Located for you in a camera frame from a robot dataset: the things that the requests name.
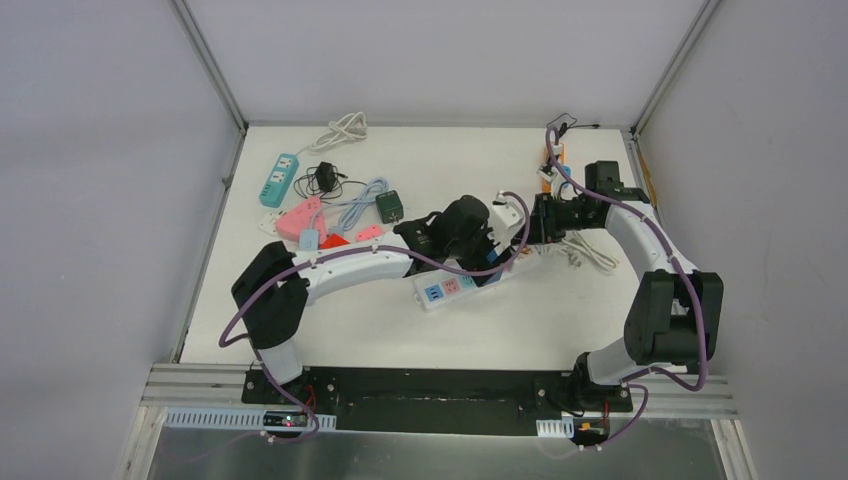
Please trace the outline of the blue cube adapter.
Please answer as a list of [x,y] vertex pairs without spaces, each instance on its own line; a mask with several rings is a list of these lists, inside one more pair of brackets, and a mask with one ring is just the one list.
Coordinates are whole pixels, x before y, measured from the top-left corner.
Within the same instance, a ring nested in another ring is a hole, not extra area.
[[511,248],[510,248],[510,247],[506,247],[505,249],[502,249],[502,250],[500,250],[500,251],[498,251],[498,249],[497,249],[497,248],[494,248],[494,249],[493,249],[493,250],[492,250],[492,251],[491,251],[491,252],[490,252],[490,253],[486,256],[486,260],[487,260],[487,262],[488,262],[487,267],[488,267],[489,269],[495,269],[495,268],[497,268],[497,269],[498,269],[498,271],[497,271],[497,272],[495,272],[494,274],[490,275],[490,276],[489,276],[489,277],[488,277],[488,278],[487,278],[487,279],[486,279],[486,280],[482,283],[482,285],[483,285],[483,286],[487,286],[487,285],[492,284],[492,283],[494,283],[494,282],[497,282],[498,280],[500,280],[500,279],[501,279],[502,274],[503,274],[503,270],[504,270],[504,264],[505,264],[505,262],[506,262],[506,261],[510,258],[511,253],[512,253],[512,250],[511,250]]

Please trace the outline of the light blue power strip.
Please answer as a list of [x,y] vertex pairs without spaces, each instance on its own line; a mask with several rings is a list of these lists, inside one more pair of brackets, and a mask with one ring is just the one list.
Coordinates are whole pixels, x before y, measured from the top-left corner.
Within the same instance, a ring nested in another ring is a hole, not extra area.
[[315,251],[320,246],[320,231],[317,229],[307,228],[300,232],[299,249],[304,251]]

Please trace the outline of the pink triangular power strip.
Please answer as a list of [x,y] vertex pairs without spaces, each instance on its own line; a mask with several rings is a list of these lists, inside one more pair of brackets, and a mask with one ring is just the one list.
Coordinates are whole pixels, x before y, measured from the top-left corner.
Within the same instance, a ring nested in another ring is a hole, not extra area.
[[298,241],[304,230],[312,229],[318,232],[318,244],[322,244],[327,238],[322,208],[322,199],[313,195],[307,197],[297,206],[282,214],[275,222],[276,233],[283,239]]

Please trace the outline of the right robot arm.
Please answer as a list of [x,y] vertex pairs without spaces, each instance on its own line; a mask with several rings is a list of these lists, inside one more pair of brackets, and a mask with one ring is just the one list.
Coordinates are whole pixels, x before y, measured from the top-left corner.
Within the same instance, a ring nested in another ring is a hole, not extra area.
[[603,229],[616,240],[639,279],[622,336],[582,353],[564,380],[560,398],[567,411],[628,411],[625,383],[663,375],[697,392],[715,353],[724,284],[715,272],[679,253],[660,227],[647,194],[620,179],[615,161],[586,166],[576,196],[538,193],[530,216],[532,245],[548,245],[567,234]]

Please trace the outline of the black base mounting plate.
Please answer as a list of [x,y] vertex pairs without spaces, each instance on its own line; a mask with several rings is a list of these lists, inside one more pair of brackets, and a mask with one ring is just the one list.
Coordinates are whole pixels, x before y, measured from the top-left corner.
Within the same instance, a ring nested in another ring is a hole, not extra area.
[[633,410],[629,391],[570,371],[308,367],[284,388],[348,431],[530,436],[539,420]]

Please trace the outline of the teal power strip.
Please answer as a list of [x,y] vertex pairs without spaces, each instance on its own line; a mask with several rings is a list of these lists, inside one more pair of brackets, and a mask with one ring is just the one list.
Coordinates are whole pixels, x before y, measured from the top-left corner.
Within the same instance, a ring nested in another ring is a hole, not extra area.
[[268,208],[279,207],[296,177],[299,159],[296,155],[280,154],[259,193],[259,202]]

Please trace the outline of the white long power strip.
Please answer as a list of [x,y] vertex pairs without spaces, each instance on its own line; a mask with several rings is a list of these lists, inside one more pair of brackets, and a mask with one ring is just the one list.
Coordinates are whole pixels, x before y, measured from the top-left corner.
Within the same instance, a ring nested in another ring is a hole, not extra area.
[[571,268],[579,268],[583,264],[583,257],[565,245],[526,247],[510,268],[492,276],[482,285],[475,283],[475,277],[444,270],[434,270],[417,276],[413,279],[413,298],[425,312],[430,312],[492,289],[512,277],[538,267],[552,265],[555,258],[565,260]]

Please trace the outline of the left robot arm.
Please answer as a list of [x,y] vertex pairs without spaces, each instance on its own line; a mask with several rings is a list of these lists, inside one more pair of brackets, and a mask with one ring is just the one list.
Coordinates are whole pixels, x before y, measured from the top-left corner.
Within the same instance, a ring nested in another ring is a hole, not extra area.
[[465,195],[444,210],[403,221],[363,242],[326,250],[291,251],[281,241],[264,246],[231,288],[238,307],[220,339],[236,342],[236,322],[264,371],[266,389],[281,404],[305,390],[304,366],[294,346],[306,307],[331,293],[377,280],[442,270],[478,287],[517,259],[528,237],[530,210],[515,193],[501,191],[486,204]]

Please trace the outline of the red cube adapter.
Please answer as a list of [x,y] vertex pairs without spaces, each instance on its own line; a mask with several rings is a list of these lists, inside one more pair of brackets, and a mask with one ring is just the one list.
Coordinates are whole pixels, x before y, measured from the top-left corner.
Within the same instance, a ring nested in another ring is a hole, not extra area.
[[345,245],[349,245],[350,242],[347,241],[343,236],[338,234],[329,234],[325,241],[320,244],[319,248],[321,250],[337,248]]

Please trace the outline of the pink square plug adapter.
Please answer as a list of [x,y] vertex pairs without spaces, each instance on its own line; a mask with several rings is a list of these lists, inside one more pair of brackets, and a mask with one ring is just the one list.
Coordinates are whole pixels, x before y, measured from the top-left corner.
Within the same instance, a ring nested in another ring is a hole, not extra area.
[[365,242],[377,237],[380,237],[384,234],[384,231],[380,225],[371,224],[367,227],[363,228],[355,235],[355,239],[357,242]]

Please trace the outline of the dark green cube adapter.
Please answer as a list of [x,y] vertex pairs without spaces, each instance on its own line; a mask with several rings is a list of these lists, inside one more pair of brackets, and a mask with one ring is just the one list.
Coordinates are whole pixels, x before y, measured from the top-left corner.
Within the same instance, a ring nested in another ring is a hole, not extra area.
[[396,190],[378,194],[375,206],[382,224],[396,223],[404,218],[404,206]]

